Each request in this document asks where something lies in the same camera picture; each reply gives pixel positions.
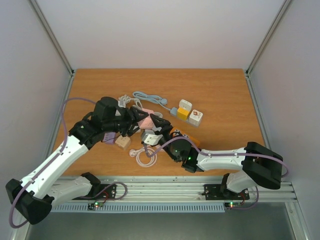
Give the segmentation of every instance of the wooden block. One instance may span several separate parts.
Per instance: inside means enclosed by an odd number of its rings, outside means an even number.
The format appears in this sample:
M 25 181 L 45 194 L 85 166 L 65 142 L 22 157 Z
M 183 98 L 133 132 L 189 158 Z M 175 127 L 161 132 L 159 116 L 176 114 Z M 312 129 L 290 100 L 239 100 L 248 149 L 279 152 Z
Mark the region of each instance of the wooden block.
M 123 150 L 127 150 L 128 147 L 131 144 L 131 139 L 128 136 L 119 136 L 116 140 L 115 140 L 115 144 L 117 146 L 119 146 L 120 148 L 122 148 Z

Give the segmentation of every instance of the power cord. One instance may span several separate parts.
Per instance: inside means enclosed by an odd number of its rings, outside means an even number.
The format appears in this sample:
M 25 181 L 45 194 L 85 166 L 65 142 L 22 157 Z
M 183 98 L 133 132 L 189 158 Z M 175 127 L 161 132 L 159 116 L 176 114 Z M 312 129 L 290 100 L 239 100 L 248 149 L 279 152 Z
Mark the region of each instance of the power cord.
M 154 104 L 159 104 L 164 109 L 171 111 L 171 108 L 166 107 L 165 105 L 168 103 L 166 98 L 162 98 L 158 95 L 148 95 L 142 91 L 134 91 L 132 93 L 133 97 L 140 100 L 145 100 Z
M 134 106 L 136 108 L 138 108 L 140 110 L 143 108 L 139 98 L 134 98 L 134 97 L 130 97 L 128 95 L 123 95 L 123 96 L 119 97 L 119 101 L 123 105 L 130 103 L 130 101 L 134 101 Z
M 140 101 L 139 98 L 130 97 L 130 96 L 128 96 L 128 95 L 123 95 L 123 96 L 119 97 L 119 101 L 120 101 L 120 103 L 121 103 L 122 105 L 127 105 L 127 104 L 130 103 L 131 101 L 134 101 L 134 105 L 133 105 L 134 107 L 136 107 L 137 109 L 140 109 L 140 110 L 143 109 L 142 103 L 141 103 L 141 101 Z M 155 112 L 154 112 L 154 115 L 156 115 L 156 116 L 158 116 L 158 117 L 160 117 L 160 118 L 163 117 L 162 113 L 161 113 L 161 112 L 158 112 L 158 111 L 155 111 Z
M 151 160 L 150 160 L 148 163 L 142 163 L 142 162 L 140 161 L 140 154 L 143 153 L 144 151 L 145 151 L 145 148 L 144 148 L 144 147 L 142 147 L 142 148 L 140 148 L 140 149 L 138 149 L 138 150 L 131 149 L 131 150 L 129 151 L 129 155 L 130 155 L 130 157 L 132 157 L 132 158 L 135 157 L 136 163 L 137 163 L 139 166 L 144 167 L 144 168 L 149 168 L 149 167 L 153 166 L 153 165 L 156 163 L 158 157 L 157 157 L 157 154 L 155 154 L 155 155 L 153 155 L 153 156 L 151 157 Z M 146 148 L 146 151 L 147 151 L 149 154 L 152 154 L 152 153 L 155 152 L 155 150 L 153 150 L 153 149 L 150 148 L 150 147 L 147 147 L 147 148 Z

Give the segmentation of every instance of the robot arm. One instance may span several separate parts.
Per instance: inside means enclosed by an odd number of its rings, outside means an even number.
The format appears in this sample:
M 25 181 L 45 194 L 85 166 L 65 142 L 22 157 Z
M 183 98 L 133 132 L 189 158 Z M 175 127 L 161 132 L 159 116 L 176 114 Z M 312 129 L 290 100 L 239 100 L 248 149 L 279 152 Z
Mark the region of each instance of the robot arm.
M 69 131 L 65 146 L 61 144 L 21 181 L 11 179 L 6 184 L 11 204 L 21 193 L 15 208 L 31 224 L 37 224 L 49 214 L 53 206 L 95 193 L 100 181 L 92 174 L 83 174 L 76 180 L 58 186 L 53 184 L 72 163 L 102 141 L 105 133 L 120 132 L 123 136 L 131 136 L 138 130 L 135 128 L 138 122 L 147 116 L 146 112 L 134 107 L 119 107 L 118 101 L 114 98 L 103 97 L 96 103 L 94 111 L 88 113 Z
M 240 193 L 242 190 L 254 186 L 267 189 L 281 187 L 282 165 L 267 157 L 283 158 L 268 148 L 256 143 L 248 142 L 246 147 L 229 151 L 211 151 L 200 149 L 200 152 L 184 137 L 173 140 L 173 127 L 170 122 L 154 114 L 150 117 L 158 131 L 144 131 L 141 135 L 142 143 L 155 146 L 163 145 L 166 153 L 175 161 L 182 162 L 182 167 L 191 173 L 212 169 L 238 170 L 223 177 L 221 191 L 226 198 Z

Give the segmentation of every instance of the white wall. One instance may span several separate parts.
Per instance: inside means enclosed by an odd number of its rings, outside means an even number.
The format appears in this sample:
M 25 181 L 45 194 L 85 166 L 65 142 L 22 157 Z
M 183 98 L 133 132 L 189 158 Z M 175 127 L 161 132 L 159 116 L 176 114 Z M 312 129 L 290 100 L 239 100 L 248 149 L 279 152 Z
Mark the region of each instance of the white wall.
M 270 144 L 320 239 L 320 1 L 293 1 L 252 74 Z
M 0 7 L 0 238 L 8 239 L 5 184 L 44 160 L 69 74 L 26 0 Z
M 283 0 L 38 0 L 77 68 L 248 68 Z

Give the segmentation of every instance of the wooden table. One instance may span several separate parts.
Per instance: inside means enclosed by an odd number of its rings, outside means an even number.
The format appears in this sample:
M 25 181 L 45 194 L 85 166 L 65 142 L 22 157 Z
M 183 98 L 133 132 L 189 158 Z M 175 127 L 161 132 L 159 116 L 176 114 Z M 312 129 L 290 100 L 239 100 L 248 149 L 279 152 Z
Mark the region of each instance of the wooden table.
M 231 150 L 245 147 L 253 141 L 263 144 L 256 113 L 242 69 L 78 69 L 70 91 L 70 98 L 82 97 L 98 101 L 101 97 L 118 98 L 134 91 L 167 98 L 168 107 L 177 107 L 181 99 L 192 103 L 193 109 L 203 112 L 199 127 L 193 127 L 173 116 L 159 105 L 143 101 L 143 107 L 161 112 L 191 136 L 200 140 L 200 148 Z M 68 103 L 64 118 L 68 130 L 94 109 L 88 102 Z M 62 128 L 56 146 L 63 140 Z M 215 169 L 189 173 L 165 152 L 158 154 L 152 167 L 141 167 L 130 149 L 141 148 L 140 134 L 131 137 L 131 145 L 124 151 L 116 145 L 97 143 L 87 154 L 71 165 L 64 175 L 91 172 L 96 176 L 208 176 L 223 175 L 227 171 Z M 141 154 L 141 161 L 149 159 Z

